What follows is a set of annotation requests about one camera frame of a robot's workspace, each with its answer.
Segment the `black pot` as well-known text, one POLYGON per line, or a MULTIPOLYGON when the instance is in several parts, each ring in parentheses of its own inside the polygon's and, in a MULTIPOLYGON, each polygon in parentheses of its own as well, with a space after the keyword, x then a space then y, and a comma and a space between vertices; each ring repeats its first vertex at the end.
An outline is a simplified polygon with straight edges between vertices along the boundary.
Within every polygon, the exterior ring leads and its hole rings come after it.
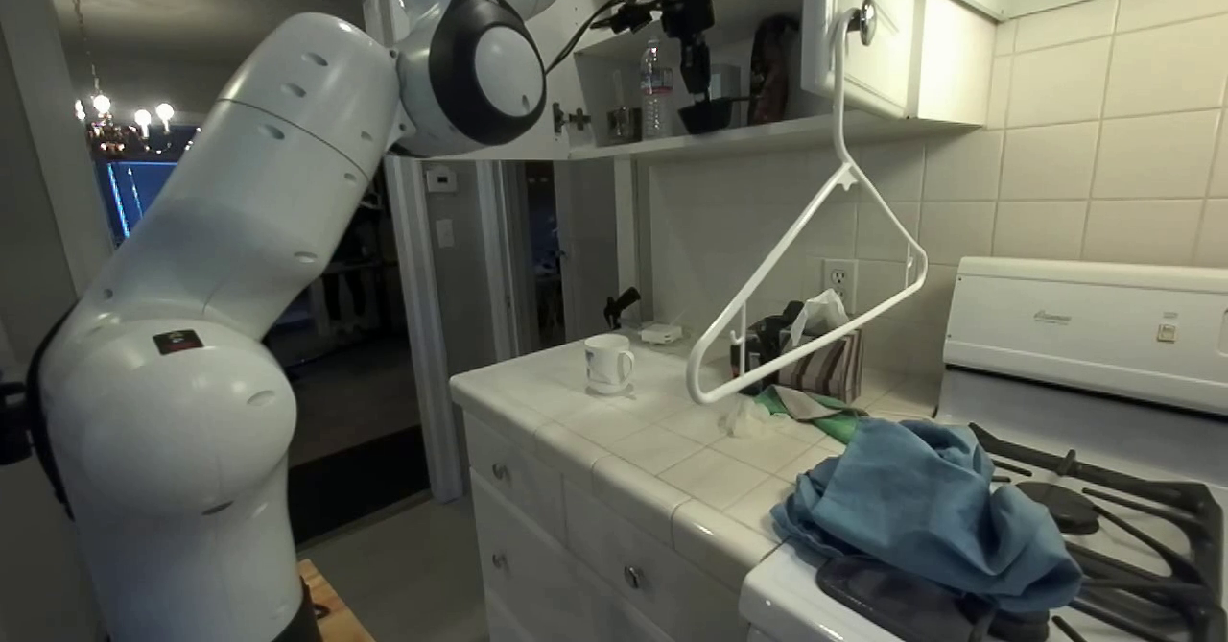
POLYGON ((678 117, 689 135, 707 135, 740 125, 738 110, 749 104, 749 96, 710 97, 678 109, 678 117))

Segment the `white cabinet door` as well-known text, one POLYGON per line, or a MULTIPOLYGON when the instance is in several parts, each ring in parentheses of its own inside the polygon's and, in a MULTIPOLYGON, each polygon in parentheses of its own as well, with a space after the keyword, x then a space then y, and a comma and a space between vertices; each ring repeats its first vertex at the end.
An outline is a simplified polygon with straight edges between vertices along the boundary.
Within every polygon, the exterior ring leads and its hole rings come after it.
MULTIPOLYGON (((797 82, 810 95, 833 95, 833 29, 865 0, 804 0, 801 17, 801 61, 797 82)), ((873 37, 865 43, 860 29, 845 38, 842 60, 849 106, 900 118, 907 112, 909 68, 916 0, 869 0, 874 5, 873 37)))

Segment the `clear water bottle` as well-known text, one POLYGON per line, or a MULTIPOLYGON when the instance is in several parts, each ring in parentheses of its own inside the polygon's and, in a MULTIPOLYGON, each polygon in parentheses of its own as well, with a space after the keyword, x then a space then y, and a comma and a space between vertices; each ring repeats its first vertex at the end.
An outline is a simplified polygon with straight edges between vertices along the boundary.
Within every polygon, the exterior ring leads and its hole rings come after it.
POLYGON ((639 83, 642 95, 642 139, 670 136, 670 96, 673 71, 667 64, 658 38, 651 38, 640 60, 639 83))

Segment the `dark brown oven mitt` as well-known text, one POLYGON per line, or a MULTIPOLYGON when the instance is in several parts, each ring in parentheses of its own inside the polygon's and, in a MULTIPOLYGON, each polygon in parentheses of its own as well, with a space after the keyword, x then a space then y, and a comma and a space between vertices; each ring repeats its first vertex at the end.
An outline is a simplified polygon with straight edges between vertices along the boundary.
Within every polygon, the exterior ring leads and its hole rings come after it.
POLYGON ((752 44, 747 125, 783 120, 790 99, 790 54, 799 26, 790 15, 774 15, 758 25, 752 44))

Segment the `white plastic clothes hanger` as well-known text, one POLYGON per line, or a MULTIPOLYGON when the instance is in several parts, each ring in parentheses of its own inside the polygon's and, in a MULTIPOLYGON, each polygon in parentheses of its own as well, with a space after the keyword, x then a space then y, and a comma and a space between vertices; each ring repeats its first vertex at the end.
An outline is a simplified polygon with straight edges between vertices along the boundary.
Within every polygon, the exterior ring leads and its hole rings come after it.
POLYGON ((798 361, 798 358, 807 357, 807 355, 815 354, 815 350, 825 347, 826 344, 840 341, 846 333, 860 330, 865 324, 872 323, 874 319, 884 315, 887 311, 893 311, 895 306, 903 304, 910 297, 917 295, 923 287, 927 273, 930 271, 930 255, 925 252, 922 246, 916 238, 912 238, 911 232, 900 222, 896 214, 893 212, 889 204, 883 200, 880 191, 877 190, 873 182, 868 176, 865 174, 865 169, 857 164, 853 156, 849 152, 847 144, 845 140, 845 90, 846 90, 846 56, 847 56, 847 26, 849 20, 853 12, 853 9, 846 10, 835 22, 833 29, 828 38, 828 45, 830 53, 833 53, 833 149, 837 153, 837 160, 840 160, 840 166, 834 171, 833 176, 825 180, 819 191, 810 199, 808 204, 803 207, 802 212, 791 223, 790 230, 782 234, 782 238, 777 241, 776 246, 772 246, 772 250, 768 253, 763 263, 756 268, 752 276, 743 284, 743 287, 738 293, 725 304, 725 308, 720 311, 720 315, 706 328, 705 331, 698 336, 698 341, 694 347, 690 349, 690 354, 686 358, 686 369, 684 374, 684 383, 686 385, 686 393, 693 401, 698 405, 710 405, 710 403, 723 400, 725 396, 729 396, 734 392, 740 392, 745 387, 750 387, 758 381, 764 381, 772 372, 798 361), (799 238, 801 231, 804 230, 806 225, 815 216, 817 210, 819 210, 823 204, 833 196, 833 191, 840 190, 847 191, 852 187, 860 187, 865 191, 865 195, 869 196, 871 201, 876 203, 885 219, 890 221, 894 230, 903 234, 903 241, 907 243, 907 260, 905 260, 905 285, 892 296, 889 300, 879 302, 871 311, 865 311, 860 317, 849 320, 842 327, 835 328, 835 330, 826 333, 822 339, 815 339, 809 344, 802 345, 802 347, 796 347, 791 350, 790 354, 780 355, 777 358, 772 358, 770 363, 764 363, 755 369, 743 369, 743 374, 732 378, 731 381, 725 381, 720 387, 715 387, 711 390, 705 390, 700 383, 700 367, 702 366, 702 358, 707 354, 707 349, 718 340, 720 333, 725 331, 725 327, 732 320, 738 322, 737 330, 733 331, 731 336, 732 342, 740 341, 748 331, 748 315, 745 314, 745 304, 756 291, 764 279, 772 273, 772 268, 776 263, 785 257, 785 253, 793 244, 793 241, 799 238))

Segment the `black spray bottle head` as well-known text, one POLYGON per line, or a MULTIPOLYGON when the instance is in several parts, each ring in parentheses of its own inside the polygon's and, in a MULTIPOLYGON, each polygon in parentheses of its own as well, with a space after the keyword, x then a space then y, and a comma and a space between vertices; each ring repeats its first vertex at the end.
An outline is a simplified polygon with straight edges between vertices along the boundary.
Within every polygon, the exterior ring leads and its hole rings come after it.
POLYGON ((616 297, 607 297, 604 309, 602 309, 602 317, 605 319, 605 327, 608 327, 610 331, 618 331, 619 328, 623 327, 623 314, 640 300, 642 300, 642 296, 636 287, 628 287, 616 297))

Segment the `black object beside tissue box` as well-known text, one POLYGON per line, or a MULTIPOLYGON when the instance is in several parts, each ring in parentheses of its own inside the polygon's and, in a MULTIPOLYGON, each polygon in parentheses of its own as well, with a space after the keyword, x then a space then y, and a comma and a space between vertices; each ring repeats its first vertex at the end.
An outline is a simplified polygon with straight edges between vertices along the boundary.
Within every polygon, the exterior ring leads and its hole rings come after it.
POLYGON ((731 372, 734 378, 743 374, 743 369, 755 369, 770 363, 790 347, 792 327, 803 306, 802 301, 791 301, 780 314, 763 317, 752 323, 745 336, 731 344, 731 372))

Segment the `green cloth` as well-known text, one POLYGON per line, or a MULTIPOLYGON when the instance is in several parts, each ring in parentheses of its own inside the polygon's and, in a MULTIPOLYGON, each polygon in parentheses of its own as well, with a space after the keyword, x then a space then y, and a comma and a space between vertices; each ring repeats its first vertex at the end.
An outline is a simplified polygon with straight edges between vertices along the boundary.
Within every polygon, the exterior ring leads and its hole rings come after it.
POLYGON ((871 417, 837 398, 781 385, 764 388, 754 401, 771 417, 786 419, 797 428, 815 428, 841 444, 849 444, 860 423, 871 417))

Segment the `white drawer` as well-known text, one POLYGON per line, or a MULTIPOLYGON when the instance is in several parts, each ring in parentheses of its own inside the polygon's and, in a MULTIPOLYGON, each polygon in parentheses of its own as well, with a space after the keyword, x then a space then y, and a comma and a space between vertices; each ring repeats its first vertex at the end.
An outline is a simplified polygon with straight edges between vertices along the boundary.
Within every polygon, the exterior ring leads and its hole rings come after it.
POLYGON ((516 506, 543 530, 558 540, 566 536, 564 511, 564 481, 556 470, 548 466, 530 451, 522 449, 508 437, 488 427, 469 412, 463 414, 465 426, 465 453, 473 473, 478 473, 497 489, 510 503, 516 506), (491 464, 508 466, 508 480, 497 481, 491 464))
POLYGON ((474 479, 472 493, 488 588, 535 641, 582 642, 586 598, 561 546, 488 481, 474 479), (492 567, 499 551, 508 559, 506 571, 492 567))
POLYGON ((670 640, 745 642, 748 624, 732 590, 569 481, 564 509, 572 552, 670 640), (628 588, 626 566, 642 571, 642 589, 628 588))

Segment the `blue cloth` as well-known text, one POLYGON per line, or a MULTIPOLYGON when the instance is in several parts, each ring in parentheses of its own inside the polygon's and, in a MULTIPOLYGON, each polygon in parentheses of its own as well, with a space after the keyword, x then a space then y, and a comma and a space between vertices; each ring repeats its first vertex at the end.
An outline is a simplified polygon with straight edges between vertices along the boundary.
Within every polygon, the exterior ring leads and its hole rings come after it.
POLYGON ((829 559, 865 556, 1012 613, 1066 606, 1084 574, 1047 508, 993 484, 966 426, 861 419, 795 478, 772 528, 829 559))

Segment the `chandelier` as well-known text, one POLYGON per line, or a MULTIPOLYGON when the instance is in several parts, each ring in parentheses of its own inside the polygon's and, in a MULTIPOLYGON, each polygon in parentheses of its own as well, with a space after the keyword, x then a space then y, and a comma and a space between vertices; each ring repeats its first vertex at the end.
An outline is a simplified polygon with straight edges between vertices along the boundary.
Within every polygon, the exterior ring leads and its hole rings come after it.
POLYGON ((171 103, 158 103, 154 108, 140 107, 130 114, 123 114, 114 101, 106 95, 92 52, 91 38, 81 0, 71 0, 72 15, 76 21, 76 34, 84 60, 88 66, 88 91, 82 99, 76 99, 74 112, 76 120, 84 125, 88 149, 104 160, 167 160, 172 153, 190 149, 190 142, 178 142, 173 125, 177 110, 171 103))

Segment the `window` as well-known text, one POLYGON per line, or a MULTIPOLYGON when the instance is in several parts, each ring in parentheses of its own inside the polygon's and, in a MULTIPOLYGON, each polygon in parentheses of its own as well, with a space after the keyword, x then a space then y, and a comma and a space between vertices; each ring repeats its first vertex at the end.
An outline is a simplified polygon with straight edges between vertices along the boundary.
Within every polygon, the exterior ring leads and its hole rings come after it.
POLYGON ((131 140, 114 156, 91 149, 95 178, 104 201, 111 246, 120 246, 149 214, 181 156, 201 131, 198 126, 171 126, 169 134, 151 131, 154 139, 131 140))

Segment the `black burner grate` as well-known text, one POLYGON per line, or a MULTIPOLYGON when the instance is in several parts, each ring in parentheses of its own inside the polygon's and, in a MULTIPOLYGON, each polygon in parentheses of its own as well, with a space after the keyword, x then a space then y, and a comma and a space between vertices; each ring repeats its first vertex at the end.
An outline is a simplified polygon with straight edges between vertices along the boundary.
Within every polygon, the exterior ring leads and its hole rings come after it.
POLYGON ((1000 614, 982 642, 1228 642, 1228 535, 1213 489, 971 431, 996 485, 1047 509, 1083 574, 1068 606, 1000 614))

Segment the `white wall cabinet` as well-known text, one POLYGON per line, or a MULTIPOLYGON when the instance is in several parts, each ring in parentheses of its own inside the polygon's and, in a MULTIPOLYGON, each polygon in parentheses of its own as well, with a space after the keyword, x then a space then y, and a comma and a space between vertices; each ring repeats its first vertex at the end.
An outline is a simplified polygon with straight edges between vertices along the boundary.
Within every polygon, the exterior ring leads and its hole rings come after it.
MULTIPOLYGON (((710 97, 748 96, 755 29, 804 0, 712 0, 702 43, 666 36, 661 0, 391 0, 402 86, 391 146, 418 160, 604 160, 739 153, 833 145, 833 95, 797 82, 801 26, 790 54, 782 122, 689 135, 678 109, 710 97), (672 133, 615 145, 605 113, 642 108, 639 68, 658 38, 673 71, 672 133)), ((916 136, 977 126, 989 87, 989 22, 948 0, 916 0, 907 109, 900 118, 849 106, 845 140, 916 136)))

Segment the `white wall socket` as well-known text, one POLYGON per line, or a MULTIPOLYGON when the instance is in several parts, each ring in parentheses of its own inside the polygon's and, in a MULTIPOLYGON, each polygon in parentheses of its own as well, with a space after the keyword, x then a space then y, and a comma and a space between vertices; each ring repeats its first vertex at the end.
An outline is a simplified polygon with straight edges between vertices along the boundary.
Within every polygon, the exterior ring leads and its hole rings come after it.
POLYGON ((823 288, 840 297, 842 309, 850 317, 857 314, 857 275, 860 261, 849 258, 825 258, 823 261, 823 288))

